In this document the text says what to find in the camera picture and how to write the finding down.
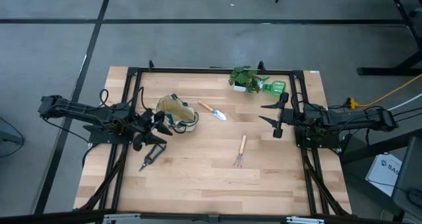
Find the yellow cable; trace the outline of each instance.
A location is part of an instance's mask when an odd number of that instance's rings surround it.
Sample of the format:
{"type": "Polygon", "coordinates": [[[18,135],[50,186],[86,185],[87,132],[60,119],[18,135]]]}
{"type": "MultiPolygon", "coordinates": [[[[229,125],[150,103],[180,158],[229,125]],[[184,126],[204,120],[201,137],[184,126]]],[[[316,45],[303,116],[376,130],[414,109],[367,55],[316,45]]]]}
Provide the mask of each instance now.
{"type": "Polygon", "coordinates": [[[365,105],[357,103],[357,102],[356,102],[356,101],[352,98],[352,99],[351,99],[351,108],[352,108],[352,109],[355,109],[356,107],[368,107],[368,106],[372,106],[372,105],[376,104],[377,102],[379,102],[380,100],[382,100],[382,99],[384,99],[384,98],[388,97],[389,95],[393,94],[394,92],[397,92],[398,90],[400,90],[400,89],[404,88],[405,86],[407,86],[407,85],[411,84],[412,82],[416,81],[416,80],[417,80],[418,78],[420,78],[421,76],[422,76],[422,74],[420,74],[419,76],[416,76],[415,78],[413,78],[413,79],[412,79],[412,80],[410,80],[409,82],[406,82],[403,86],[400,86],[400,87],[398,87],[398,88],[396,88],[396,89],[392,90],[391,92],[387,93],[385,96],[382,96],[381,98],[376,99],[376,100],[374,100],[373,102],[370,102],[370,103],[365,104],[365,105]]]}

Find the potted plant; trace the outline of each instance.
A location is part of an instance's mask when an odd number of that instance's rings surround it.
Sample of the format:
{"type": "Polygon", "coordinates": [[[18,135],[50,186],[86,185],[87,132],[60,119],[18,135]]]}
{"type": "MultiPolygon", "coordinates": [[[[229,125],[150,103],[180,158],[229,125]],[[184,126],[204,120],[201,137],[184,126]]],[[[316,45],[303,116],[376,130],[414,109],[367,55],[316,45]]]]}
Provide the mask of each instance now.
{"type": "Polygon", "coordinates": [[[229,84],[238,92],[257,92],[260,91],[259,78],[256,74],[257,69],[251,69],[250,66],[236,67],[231,72],[229,84]]]}

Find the black table leg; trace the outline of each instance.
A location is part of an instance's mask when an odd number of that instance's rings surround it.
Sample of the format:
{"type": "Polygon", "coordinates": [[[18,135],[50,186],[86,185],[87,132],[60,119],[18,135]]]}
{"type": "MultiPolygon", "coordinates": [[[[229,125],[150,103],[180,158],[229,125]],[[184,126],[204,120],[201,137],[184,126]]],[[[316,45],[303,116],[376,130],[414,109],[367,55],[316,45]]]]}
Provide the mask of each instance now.
{"type": "Polygon", "coordinates": [[[358,68],[359,75],[379,75],[379,76],[418,76],[422,74],[422,69],[410,69],[418,62],[422,61],[422,50],[418,49],[416,53],[407,58],[399,65],[392,68],[358,68]]]}
{"type": "Polygon", "coordinates": [[[398,215],[395,215],[393,217],[393,221],[399,221],[402,222],[403,221],[403,217],[404,217],[404,211],[400,211],[400,213],[398,215]]]}
{"type": "Polygon", "coordinates": [[[404,148],[409,144],[410,139],[414,136],[418,138],[422,137],[422,128],[382,142],[377,142],[376,144],[367,146],[366,148],[361,148],[354,152],[344,154],[340,157],[340,161],[342,162],[342,165],[345,165],[347,163],[359,161],[368,157],[374,157],[378,154],[383,154],[384,152],[404,148]]]}

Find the green leaves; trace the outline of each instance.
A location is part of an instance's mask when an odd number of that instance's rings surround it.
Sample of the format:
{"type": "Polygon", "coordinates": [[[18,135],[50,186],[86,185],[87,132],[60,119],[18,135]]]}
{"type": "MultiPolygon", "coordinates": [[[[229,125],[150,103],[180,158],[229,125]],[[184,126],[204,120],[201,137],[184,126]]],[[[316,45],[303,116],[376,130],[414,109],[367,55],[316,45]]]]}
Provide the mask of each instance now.
{"type": "Polygon", "coordinates": [[[245,72],[241,72],[236,76],[235,80],[236,80],[236,82],[238,82],[242,85],[245,85],[245,84],[248,83],[249,78],[248,78],[248,76],[245,72]]]}
{"type": "Polygon", "coordinates": [[[258,71],[250,69],[250,66],[236,67],[230,74],[229,84],[234,85],[235,82],[246,87],[248,92],[259,92],[260,78],[257,76],[258,71]]]}

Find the plant pot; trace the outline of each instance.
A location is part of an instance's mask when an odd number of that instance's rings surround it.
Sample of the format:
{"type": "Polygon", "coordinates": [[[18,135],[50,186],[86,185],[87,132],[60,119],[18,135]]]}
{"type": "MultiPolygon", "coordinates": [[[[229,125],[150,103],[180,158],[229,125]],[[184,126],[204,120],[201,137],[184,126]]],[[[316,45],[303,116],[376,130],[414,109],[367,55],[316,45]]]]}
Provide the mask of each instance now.
{"type": "Polygon", "coordinates": [[[238,82],[235,82],[235,84],[233,85],[233,89],[236,92],[246,92],[246,87],[240,85],[240,83],[238,83],[238,82]]]}

